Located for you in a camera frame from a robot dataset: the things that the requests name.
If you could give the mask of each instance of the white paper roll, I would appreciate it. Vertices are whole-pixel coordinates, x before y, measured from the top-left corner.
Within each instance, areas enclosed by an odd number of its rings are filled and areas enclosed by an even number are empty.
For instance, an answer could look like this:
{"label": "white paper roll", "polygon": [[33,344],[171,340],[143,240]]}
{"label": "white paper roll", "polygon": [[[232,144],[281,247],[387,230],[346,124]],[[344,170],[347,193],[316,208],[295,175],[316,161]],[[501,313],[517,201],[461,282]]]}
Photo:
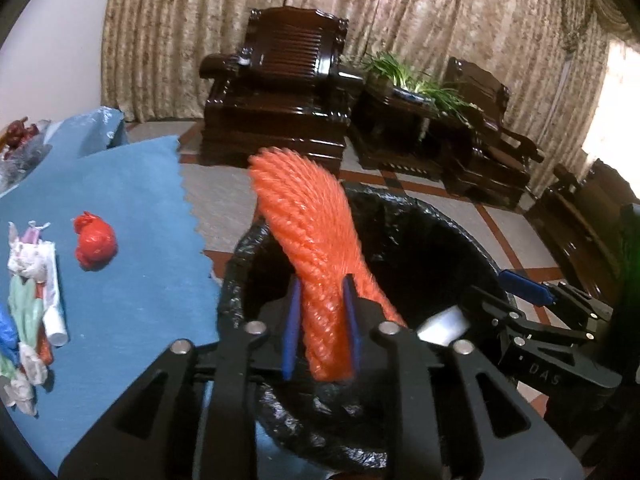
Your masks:
{"label": "white paper roll", "polygon": [[65,320],[60,316],[58,309],[48,308],[42,316],[42,323],[47,339],[53,346],[62,346],[69,342]]}
{"label": "white paper roll", "polygon": [[60,303],[56,245],[53,242],[41,242],[40,250],[45,253],[47,261],[47,282],[44,288],[45,311],[42,317],[44,332],[53,346],[62,346],[69,342],[69,336],[66,333],[65,317]]}

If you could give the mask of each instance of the window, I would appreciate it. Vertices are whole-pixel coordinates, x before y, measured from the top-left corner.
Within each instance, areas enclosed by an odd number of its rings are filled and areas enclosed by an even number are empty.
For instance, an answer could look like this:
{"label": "window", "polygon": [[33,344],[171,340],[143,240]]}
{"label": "window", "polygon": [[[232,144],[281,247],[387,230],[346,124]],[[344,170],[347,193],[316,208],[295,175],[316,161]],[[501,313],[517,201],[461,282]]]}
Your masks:
{"label": "window", "polygon": [[593,122],[582,146],[618,170],[640,197],[640,46],[615,39]]}

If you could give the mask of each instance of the blue plastic bag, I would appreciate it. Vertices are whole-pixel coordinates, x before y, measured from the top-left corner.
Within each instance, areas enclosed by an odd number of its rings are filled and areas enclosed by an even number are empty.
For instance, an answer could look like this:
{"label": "blue plastic bag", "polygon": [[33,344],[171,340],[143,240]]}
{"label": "blue plastic bag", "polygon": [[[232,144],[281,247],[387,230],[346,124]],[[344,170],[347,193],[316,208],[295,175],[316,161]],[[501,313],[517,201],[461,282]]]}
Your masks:
{"label": "blue plastic bag", "polygon": [[18,353],[18,329],[14,318],[4,304],[0,303],[0,352],[7,357],[14,366],[20,366]]}

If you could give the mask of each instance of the tiled floor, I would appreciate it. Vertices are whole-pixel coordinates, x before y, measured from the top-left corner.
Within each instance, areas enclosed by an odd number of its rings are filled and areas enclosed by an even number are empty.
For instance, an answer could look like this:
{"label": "tiled floor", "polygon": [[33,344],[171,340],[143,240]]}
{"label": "tiled floor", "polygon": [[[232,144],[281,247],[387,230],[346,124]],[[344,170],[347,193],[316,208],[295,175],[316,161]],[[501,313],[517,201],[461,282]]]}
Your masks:
{"label": "tiled floor", "polygon": [[[256,215],[256,199],[249,177],[246,170],[197,164],[199,123],[132,124],[129,129],[132,142],[169,134],[181,136],[180,161],[186,199],[193,203],[193,214],[200,220],[198,231],[206,241],[205,252],[213,261],[213,271],[222,278],[236,242]],[[562,278],[551,254],[519,212],[451,196],[441,182],[390,171],[364,170],[350,143],[343,156],[340,177],[349,182],[393,189],[433,205],[465,228],[501,268],[516,269],[537,282]],[[530,206],[527,202],[530,201],[525,198],[523,208]],[[527,319],[564,326],[545,307],[534,306],[519,298],[516,301]],[[544,412],[546,396],[522,383],[518,390],[539,412]]]}

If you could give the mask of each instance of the carved wooden backrest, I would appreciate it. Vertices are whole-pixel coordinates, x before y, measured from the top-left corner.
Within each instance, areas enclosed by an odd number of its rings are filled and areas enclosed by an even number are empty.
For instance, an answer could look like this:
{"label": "carved wooden backrest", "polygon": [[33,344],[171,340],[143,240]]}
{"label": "carved wooden backrest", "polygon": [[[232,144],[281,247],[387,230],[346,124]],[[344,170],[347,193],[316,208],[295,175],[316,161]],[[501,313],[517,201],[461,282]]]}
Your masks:
{"label": "carved wooden backrest", "polygon": [[499,128],[509,103],[509,89],[475,63],[450,57],[444,86],[458,90],[460,97],[480,107],[484,120]]}
{"label": "carved wooden backrest", "polygon": [[591,166],[583,186],[594,182],[618,205],[618,208],[629,203],[640,203],[629,183],[608,164],[599,158]]}
{"label": "carved wooden backrest", "polygon": [[337,69],[347,24],[316,9],[253,9],[241,52],[243,75],[273,89],[317,87]]}

